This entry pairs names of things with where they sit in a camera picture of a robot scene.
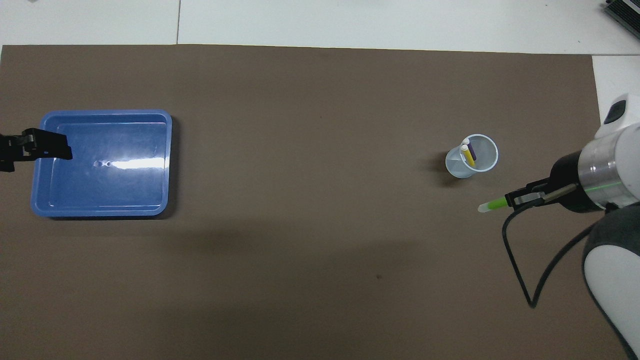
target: yellow marker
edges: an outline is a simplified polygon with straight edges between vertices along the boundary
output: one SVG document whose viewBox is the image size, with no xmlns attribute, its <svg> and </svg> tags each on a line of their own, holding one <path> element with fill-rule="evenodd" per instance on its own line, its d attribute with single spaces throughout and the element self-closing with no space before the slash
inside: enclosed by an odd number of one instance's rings
<svg viewBox="0 0 640 360">
<path fill-rule="evenodd" d="M 467 145 L 460 146 L 460 151 L 462 151 L 462 153 L 465 155 L 465 158 L 467 158 L 467 163 L 472 167 L 476 167 L 476 162 L 474 161 L 474 157 L 471 156 L 471 152 L 469 151 L 469 146 Z"/>
</svg>

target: black cable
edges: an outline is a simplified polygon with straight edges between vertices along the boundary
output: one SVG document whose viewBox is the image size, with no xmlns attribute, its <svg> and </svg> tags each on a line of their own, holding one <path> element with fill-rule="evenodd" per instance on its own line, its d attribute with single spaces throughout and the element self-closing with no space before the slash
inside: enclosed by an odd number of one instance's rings
<svg viewBox="0 0 640 360">
<path fill-rule="evenodd" d="M 547 281 L 547 278 L 551 274 L 551 271 L 553 271 L 553 269 L 556 267 L 558 262 L 560 262 L 560 259 L 562 259 L 562 257 L 567 252 L 569 252 L 569 250 L 571 250 L 571 248 L 574 247 L 575 244 L 577 244 L 585 236 L 587 236 L 591 232 L 591 229 L 593 228 L 593 226 L 596 224 L 596 223 L 591 224 L 585 230 L 582 230 L 578 235 L 576 235 L 573 239 L 571 239 L 563 248 L 561 248 L 560 251 L 556 254 L 556 256 L 554 256 L 551 262 L 547 265 L 547 268 L 545 269 L 545 271 L 542 273 L 542 276 L 538 281 L 538 285 L 536 286 L 536 291 L 534 292 L 533 299 L 532 299 L 529 296 L 529 291 L 527 291 L 527 286 L 525 285 L 524 280 L 522 279 L 522 275 L 520 274 L 520 270 L 518 269 L 518 265 L 516 264 L 516 259 L 513 257 L 511 247 L 509 246 L 509 241 L 507 240 L 507 227 L 509 226 L 509 223 L 516 216 L 523 213 L 525 210 L 533 208 L 534 206 L 542 205 L 544 204 L 544 202 L 545 201 L 543 199 L 536 199 L 536 200 L 530 201 L 526 205 L 522 206 L 521 208 L 518 208 L 516 211 L 510 214 L 507 217 L 507 219 L 505 219 L 504 224 L 502 225 L 502 240 L 504 241 L 504 248 L 507 250 L 507 254 L 509 255 L 509 260 L 511 261 L 511 265 L 513 266 L 513 271 L 516 273 L 516 277 L 518 278 L 518 282 L 520 283 L 520 287 L 522 288 L 524 297 L 527 299 L 527 304 L 532 309 L 538 305 L 538 300 L 540 299 L 540 293 L 542 292 L 542 287 L 544 287 L 545 282 Z"/>
</svg>

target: purple marker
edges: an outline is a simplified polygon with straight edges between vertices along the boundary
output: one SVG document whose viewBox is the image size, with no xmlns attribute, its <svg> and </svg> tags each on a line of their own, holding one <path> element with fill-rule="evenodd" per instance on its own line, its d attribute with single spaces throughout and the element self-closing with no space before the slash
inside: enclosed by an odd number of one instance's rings
<svg viewBox="0 0 640 360">
<path fill-rule="evenodd" d="M 469 148 L 469 152 L 471 153 L 471 157 L 473 158 L 473 160 L 478 160 L 478 158 L 476 157 L 476 152 L 474 151 L 474 148 L 471 147 L 471 142 L 469 141 L 469 138 L 465 138 L 464 140 L 462 140 L 462 144 L 468 146 Z"/>
</svg>

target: blue tray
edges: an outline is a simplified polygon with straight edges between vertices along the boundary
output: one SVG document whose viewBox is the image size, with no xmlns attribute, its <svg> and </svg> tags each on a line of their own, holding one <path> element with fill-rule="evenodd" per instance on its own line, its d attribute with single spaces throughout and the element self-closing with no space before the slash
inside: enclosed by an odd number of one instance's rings
<svg viewBox="0 0 640 360">
<path fill-rule="evenodd" d="M 74 158 L 36 160 L 37 215 L 152 216 L 165 209 L 172 130 L 166 111 L 53 111 L 40 129 L 66 135 Z"/>
</svg>

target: white floor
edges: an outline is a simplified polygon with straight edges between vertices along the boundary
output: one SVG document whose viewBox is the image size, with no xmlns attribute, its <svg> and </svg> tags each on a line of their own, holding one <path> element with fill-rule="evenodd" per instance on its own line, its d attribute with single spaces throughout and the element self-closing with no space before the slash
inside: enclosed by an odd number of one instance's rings
<svg viewBox="0 0 640 360">
<path fill-rule="evenodd" d="M 603 5 L 604 0 L 2 0 L 0 46 L 241 44 L 592 54 L 604 115 L 619 94 L 640 93 L 640 40 L 604 14 Z"/>
</svg>

